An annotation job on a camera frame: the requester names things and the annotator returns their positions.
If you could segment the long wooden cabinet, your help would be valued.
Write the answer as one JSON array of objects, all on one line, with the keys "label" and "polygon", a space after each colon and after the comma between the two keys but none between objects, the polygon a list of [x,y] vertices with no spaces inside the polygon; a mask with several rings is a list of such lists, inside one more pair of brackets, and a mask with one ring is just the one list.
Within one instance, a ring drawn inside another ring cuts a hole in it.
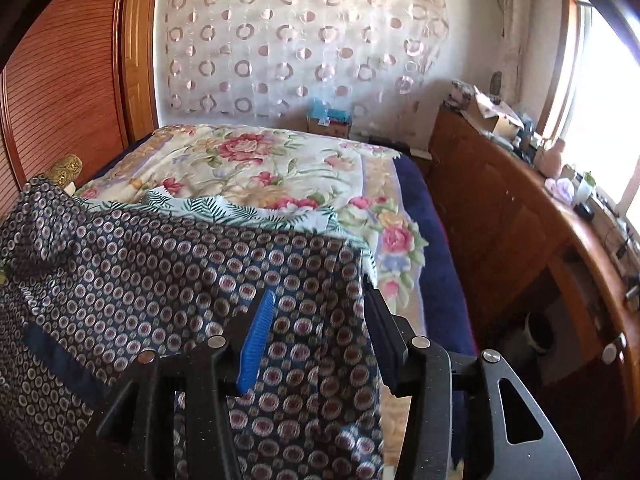
[{"label": "long wooden cabinet", "polygon": [[[579,471],[631,456],[639,419],[639,313],[594,227],[526,162],[441,108],[427,174],[473,334],[500,350],[534,394]],[[546,354],[526,344],[529,312],[550,321]]]}]

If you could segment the white circle pattern curtain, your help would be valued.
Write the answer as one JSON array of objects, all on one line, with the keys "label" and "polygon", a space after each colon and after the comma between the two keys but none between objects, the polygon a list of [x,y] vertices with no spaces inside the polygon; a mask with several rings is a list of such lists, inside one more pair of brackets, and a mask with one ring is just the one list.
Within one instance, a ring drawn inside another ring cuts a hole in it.
[{"label": "white circle pattern curtain", "polygon": [[284,124],[314,103],[411,126],[446,0],[156,0],[156,102],[179,122]]}]

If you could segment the pink bottle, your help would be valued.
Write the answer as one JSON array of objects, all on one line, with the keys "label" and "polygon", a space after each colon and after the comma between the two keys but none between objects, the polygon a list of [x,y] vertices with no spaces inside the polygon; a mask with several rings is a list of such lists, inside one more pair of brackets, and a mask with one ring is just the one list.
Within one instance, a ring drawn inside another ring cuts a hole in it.
[{"label": "pink bottle", "polygon": [[556,139],[551,148],[540,148],[534,161],[535,168],[546,178],[557,179],[563,168],[565,141]]}]

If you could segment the window frame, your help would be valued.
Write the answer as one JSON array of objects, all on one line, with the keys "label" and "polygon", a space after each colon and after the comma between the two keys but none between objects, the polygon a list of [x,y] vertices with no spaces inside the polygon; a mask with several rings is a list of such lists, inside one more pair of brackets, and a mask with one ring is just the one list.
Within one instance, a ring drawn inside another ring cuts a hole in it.
[{"label": "window frame", "polygon": [[544,135],[616,214],[639,199],[639,62],[589,0],[563,0],[559,80]]}]

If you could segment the gold patterned blanket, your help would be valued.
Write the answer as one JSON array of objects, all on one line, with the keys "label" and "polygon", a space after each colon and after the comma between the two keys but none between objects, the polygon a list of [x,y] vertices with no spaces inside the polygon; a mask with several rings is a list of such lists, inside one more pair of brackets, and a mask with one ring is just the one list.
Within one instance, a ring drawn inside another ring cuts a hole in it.
[{"label": "gold patterned blanket", "polygon": [[79,177],[82,168],[84,168],[82,160],[77,155],[70,154],[55,162],[44,175],[53,184],[66,188]]}]

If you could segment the cardboard box blue contents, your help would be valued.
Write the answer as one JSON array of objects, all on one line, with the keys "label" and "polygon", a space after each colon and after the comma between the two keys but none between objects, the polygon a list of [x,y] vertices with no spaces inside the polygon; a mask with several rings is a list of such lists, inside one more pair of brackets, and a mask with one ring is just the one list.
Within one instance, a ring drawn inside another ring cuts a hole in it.
[{"label": "cardboard box blue contents", "polygon": [[310,133],[347,139],[352,128],[352,113],[313,99],[306,115],[306,124]]}]

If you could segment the navy blue bed sheet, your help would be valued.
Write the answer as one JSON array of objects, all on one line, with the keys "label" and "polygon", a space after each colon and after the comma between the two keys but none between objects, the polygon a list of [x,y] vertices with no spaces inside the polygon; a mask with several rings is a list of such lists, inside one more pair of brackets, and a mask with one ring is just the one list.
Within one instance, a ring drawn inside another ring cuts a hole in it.
[{"label": "navy blue bed sheet", "polygon": [[454,267],[446,231],[420,167],[407,155],[394,160],[402,206],[427,241],[419,274],[420,332],[449,352],[476,356],[463,289]]}]

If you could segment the green leaf print cloth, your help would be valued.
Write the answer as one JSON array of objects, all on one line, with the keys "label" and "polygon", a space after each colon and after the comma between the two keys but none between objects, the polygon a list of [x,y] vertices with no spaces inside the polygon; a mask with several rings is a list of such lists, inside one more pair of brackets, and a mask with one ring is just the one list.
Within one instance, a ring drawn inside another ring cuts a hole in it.
[{"label": "green leaf print cloth", "polygon": [[360,252],[363,272],[373,285],[378,284],[375,251],[365,238],[347,231],[338,221],[337,212],[330,206],[317,209],[311,209],[309,206],[286,206],[281,210],[262,209],[235,205],[220,195],[178,198],[171,196],[163,186],[144,192],[141,200],[131,204],[80,196],[74,196],[74,200],[92,212],[115,209],[146,210],[236,228],[296,231],[347,240],[351,248]]}]

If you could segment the floral quilt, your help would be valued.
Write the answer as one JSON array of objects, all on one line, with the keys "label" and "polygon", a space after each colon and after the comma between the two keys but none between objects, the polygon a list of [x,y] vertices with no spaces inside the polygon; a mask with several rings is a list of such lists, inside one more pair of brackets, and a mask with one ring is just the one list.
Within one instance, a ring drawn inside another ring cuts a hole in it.
[{"label": "floral quilt", "polygon": [[[175,125],[156,130],[80,197],[135,203],[163,186],[178,198],[220,195],[281,210],[330,206],[375,251],[390,310],[416,327],[427,241],[402,206],[391,148],[291,130]],[[364,322],[371,282],[347,240],[296,231],[264,234],[254,256],[222,271],[222,321],[244,292],[277,295],[255,385],[229,403],[242,474],[253,479],[377,479],[396,460],[407,409],[384,388]]]}]

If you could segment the waste bin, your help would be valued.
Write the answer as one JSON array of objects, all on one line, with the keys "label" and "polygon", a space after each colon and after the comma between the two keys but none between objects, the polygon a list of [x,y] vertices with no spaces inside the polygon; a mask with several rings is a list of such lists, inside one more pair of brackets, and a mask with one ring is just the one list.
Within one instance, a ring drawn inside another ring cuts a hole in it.
[{"label": "waste bin", "polygon": [[548,353],[555,342],[552,325],[541,312],[529,312],[526,315],[523,335],[529,348],[538,354]]}]

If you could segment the open cardboard box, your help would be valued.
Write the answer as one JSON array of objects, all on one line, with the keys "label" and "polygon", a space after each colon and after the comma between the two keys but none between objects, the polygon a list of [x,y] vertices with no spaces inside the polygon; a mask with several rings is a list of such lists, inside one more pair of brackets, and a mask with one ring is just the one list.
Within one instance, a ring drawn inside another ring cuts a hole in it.
[{"label": "open cardboard box", "polygon": [[521,118],[506,102],[500,100],[496,104],[477,87],[473,87],[473,95],[464,114],[474,126],[509,141],[524,129]]}]

